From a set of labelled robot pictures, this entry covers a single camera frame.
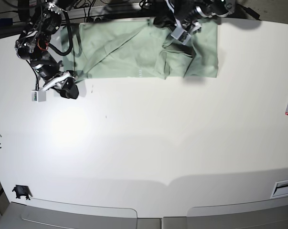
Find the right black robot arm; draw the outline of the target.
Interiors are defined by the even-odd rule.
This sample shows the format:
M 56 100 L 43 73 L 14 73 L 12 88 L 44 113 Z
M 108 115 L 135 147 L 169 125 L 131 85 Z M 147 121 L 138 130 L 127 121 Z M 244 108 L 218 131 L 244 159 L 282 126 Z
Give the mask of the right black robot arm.
M 49 53 L 52 49 L 59 56 L 67 56 L 73 50 L 73 35 L 68 9 L 74 5 L 73 0 L 45 0 L 39 3 L 33 18 L 27 23 L 15 42 L 16 54 L 25 60 L 33 70 L 36 83 L 32 90 L 32 100 L 44 102 L 46 92 L 53 89 L 62 98 L 77 99 L 79 96 L 74 71 L 62 71 L 62 61 L 56 61 Z M 51 36 L 60 28 L 65 20 L 69 47 L 60 51 L 51 44 Z

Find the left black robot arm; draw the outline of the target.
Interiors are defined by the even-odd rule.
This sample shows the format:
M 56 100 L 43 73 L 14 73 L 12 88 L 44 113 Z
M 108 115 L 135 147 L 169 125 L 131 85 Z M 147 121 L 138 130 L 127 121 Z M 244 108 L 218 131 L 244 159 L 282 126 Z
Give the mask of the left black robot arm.
M 168 0 L 166 4 L 167 8 L 155 17 L 153 24 L 172 30 L 181 27 L 189 34 L 201 28 L 200 20 L 226 17 L 235 11 L 234 0 Z

